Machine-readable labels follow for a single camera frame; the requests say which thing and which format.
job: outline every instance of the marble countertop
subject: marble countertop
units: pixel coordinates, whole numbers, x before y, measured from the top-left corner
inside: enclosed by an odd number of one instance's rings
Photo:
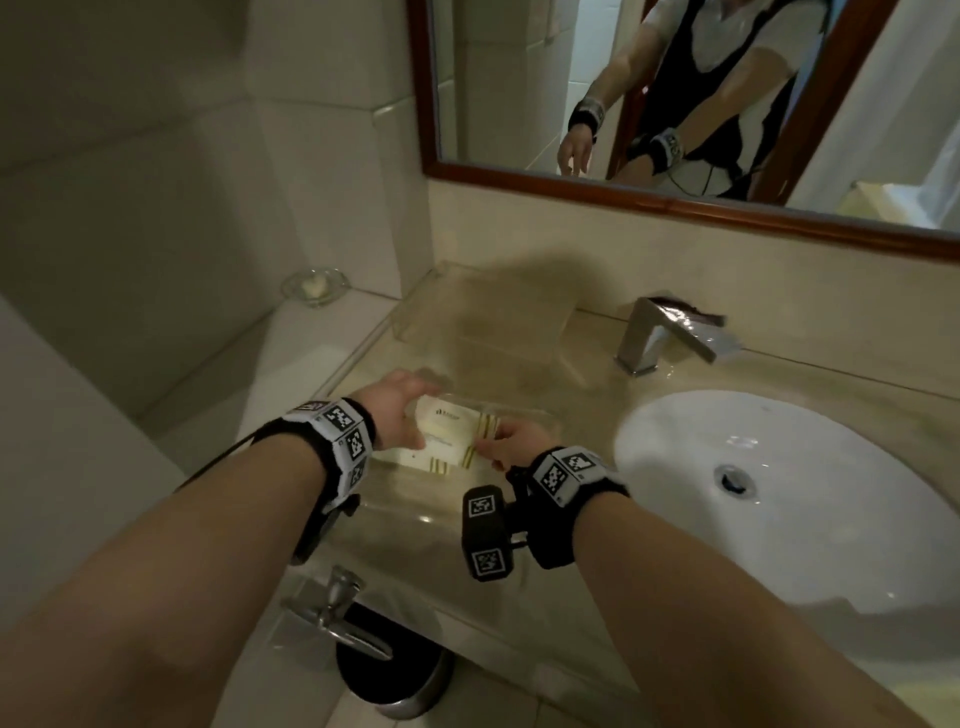
[[[700,389],[748,392],[850,427],[896,455],[954,507],[960,503],[960,401],[755,352],[708,366],[676,342],[668,345],[659,371],[634,379],[612,360],[625,327],[574,312],[549,364],[495,354],[456,336],[415,344],[387,330],[335,393],[347,394],[404,367],[458,397],[491,402],[504,412],[548,413],[564,442],[612,461],[620,422],[645,402]],[[489,468],[441,476],[375,462],[362,486],[363,505],[352,519],[340,520],[317,563],[335,560],[372,585],[378,579],[403,584],[433,609],[517,649],[632,692],[633,681],[574,567],[543,571],[522,550],[510,578],[480,584],[469,577],[460,549],[461,501],[466,490],[486,483],[509,493],[502,475]]]

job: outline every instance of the chrome faucet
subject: chrome faucet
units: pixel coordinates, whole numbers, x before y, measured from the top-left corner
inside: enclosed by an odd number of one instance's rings
[[[739,340],[723,329],[726,323],[727,317],[701,313],[667,292],[637,299],[616,363],[631,376],[655,372],[663,345],[673,334],[712,364],[742,349]]]
[[[295,598],[284,599],[281,604],[288,612],[313,625],[338,643],[376,660],[393,660],[394,651],[388,644],[345,619],[347,609],[364,586],[363,580],[355,573],[335,566],[326,587],[325,605],[314,606]]]

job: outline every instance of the wooden mirror frame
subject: wooden mirror frame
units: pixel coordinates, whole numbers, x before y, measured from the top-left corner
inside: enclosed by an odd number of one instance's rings
[[[796,175],[794,179],[799,178],[896,5],[897,0],[848,0],[834,32],[854,31],[856,42],[850,42],[849,37],[846,42],[839,42],[839,33],[828,37],[821,51],[820,62],[807,82],[808,93],[801,97],[801,102],[791,117],[799,118],[794,121],[793,129],[789,121],[783,128],[782,135],[787,136],[789,133],[794,146],[779,156],[775,151],[768,162],[768,168],[783,165],[783,169],[793,170]],[[608,182],[572,180],[480,164],[444,161],[440,156],[438,135],[431,0],[407,0],[407,20],[417,95],[420,159],[423,174],[427,177],[574,203],[668,215],[692,223],[796,236],[814,242],[877,253],[960,263],[960,235],[955,233],[845,218],[782,206],[733,201],[719,204],[631,189]],[[779,195],[774,194],[772,199],[780,202],[782,193],[783,190]],[[765,193],[761,199],[766,199],[769,194]]]

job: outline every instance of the black vest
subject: black vest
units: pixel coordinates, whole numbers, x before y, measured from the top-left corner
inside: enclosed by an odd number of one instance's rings
[[[693,59],[693,21],[705,1],[689,0],[688,2],[680,28],[670,42],[663,62],[660,64],[660,70],[657,72],[657,78],[647,93],[647,103],[640,117],[635,142],[659,134],[665,129],[679,127],[694,109],[719,90],[720,85],[753,46],[763,26],[780,10],[795,2],[795,0],[775,0],[768,10],[756,17],[750,35],[738,50],[713,70],[701,73]],[[829,6],[824,23],[825,28],[828,23]],[[797,76],[794,74],[770,107],[770,113],[763,120],[763,137],[759,149],[749,169],[741,169],[739,165],[740,155],[743,153],[739,115],[728,119],[699,148],[688,150],[685,158],[702,159],[714,167],[725,169],[730,175],[731,182],[734,183],[756,170],[777,144],[780,127],[786,118],[796,82]],[[635,158],[635,156],[629,153],[627,155],[628,158]]]

